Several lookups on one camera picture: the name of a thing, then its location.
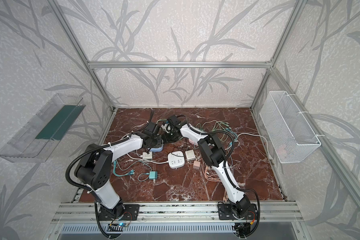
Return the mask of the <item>blue power strip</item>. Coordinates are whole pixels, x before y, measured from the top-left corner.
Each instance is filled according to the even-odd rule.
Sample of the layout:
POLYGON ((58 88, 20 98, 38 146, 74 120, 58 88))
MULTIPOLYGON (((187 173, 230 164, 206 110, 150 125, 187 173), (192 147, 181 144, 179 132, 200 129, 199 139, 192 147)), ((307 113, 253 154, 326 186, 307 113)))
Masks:
POLYGON ((150 152, 161 152, 161 151, 163 150, 163 148, 164 148, 164 145, 163 145, 163 144, 161 144, 160 146, 157 145, 157 146, 155 146, 154 148, 151 148, 151 149, 150 149, 150 152))

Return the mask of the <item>white charger adapter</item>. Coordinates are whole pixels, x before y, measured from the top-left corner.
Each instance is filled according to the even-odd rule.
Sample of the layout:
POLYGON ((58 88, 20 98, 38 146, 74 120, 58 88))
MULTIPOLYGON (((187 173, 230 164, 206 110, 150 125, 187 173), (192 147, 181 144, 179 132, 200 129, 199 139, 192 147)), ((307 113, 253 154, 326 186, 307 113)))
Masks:
POLYGON ((186 157, 186 160, 188 162, 189 161, 194 161, 196 159, 196 155, 195 155, 194 150, 185 151, 185 157, 186 157))

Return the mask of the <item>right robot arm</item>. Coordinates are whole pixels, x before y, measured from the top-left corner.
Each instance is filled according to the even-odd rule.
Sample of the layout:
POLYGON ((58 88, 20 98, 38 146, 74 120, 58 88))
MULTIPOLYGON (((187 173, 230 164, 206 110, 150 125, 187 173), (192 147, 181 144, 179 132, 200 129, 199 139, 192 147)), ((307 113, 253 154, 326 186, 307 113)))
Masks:
POLYGON ((225 130, 201 131, 189 124, 187 120, 182 122, 180 117, 181 115, 172 115, 166 120, 168 132, 164 136, 175 142, 180 138, 186 138, 199 147, 204 162, 219 176, 227 192, 234 217, 239 220, 243 219, 251 206, 246 195, 249 190, 239 187, 227 163, 234 151, 235 137, 225 130), (228 152, 220 141, 219 134, 231 139, 232 145, 228 152))

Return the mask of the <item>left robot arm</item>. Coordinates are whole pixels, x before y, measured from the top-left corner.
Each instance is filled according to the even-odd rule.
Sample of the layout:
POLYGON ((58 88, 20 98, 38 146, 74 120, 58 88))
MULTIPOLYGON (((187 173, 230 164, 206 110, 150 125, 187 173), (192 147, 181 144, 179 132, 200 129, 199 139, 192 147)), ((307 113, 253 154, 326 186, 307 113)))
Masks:
POLYGON ((86 152, 76 157, 67 167, 65 177, 69 184, 89 191, 101 211, 112 219, 125 212, 121 197, 111 182, 111 164, 118 158, 139 149, 150 150, 163 146, 156 123, 149 122, 140 131, 132 132, 116 142, 105 145, 91 144, 86 152))

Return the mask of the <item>pink plug adapter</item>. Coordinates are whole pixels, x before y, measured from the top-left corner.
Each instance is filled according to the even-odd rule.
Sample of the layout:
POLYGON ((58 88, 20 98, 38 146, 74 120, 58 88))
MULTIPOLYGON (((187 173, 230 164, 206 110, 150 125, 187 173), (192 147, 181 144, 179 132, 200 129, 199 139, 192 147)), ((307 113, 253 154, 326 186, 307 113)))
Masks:
POLYGON ((201 162, 199 162, 199 161, 193 162, 193 169, 199 170, 200 167, 201 167, 201 162))

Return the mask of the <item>teal plug adapter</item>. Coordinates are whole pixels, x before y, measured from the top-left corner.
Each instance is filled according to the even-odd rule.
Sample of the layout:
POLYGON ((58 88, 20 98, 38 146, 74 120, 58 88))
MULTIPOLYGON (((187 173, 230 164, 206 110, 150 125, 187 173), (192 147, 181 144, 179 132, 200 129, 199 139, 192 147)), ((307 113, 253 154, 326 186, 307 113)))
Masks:
POLYGON ((157 171, 150 171, 149 172, 149 180, 156 180, 158 178, 158 172, 157 171))

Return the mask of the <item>white plug adapter small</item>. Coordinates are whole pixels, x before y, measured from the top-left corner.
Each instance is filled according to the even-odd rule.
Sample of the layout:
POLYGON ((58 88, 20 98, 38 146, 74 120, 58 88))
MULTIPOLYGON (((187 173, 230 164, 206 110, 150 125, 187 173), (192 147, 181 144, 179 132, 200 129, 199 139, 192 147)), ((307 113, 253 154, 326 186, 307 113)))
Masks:
POLYGON ((142 159, 143 160, 152 160, 153 159, 153 153, 152 152, 143 152, 142 153, 142 159))

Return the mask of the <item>white power strip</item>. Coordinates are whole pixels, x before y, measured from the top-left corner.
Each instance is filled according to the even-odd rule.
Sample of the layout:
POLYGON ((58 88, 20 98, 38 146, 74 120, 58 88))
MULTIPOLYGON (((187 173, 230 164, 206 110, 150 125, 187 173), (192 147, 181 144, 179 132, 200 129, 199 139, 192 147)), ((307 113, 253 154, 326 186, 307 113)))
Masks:
POLYGON ((171 169, 181 168, 185 165, 185 156, 182 151, 175 151, 168 154, 168 164, 171 169))

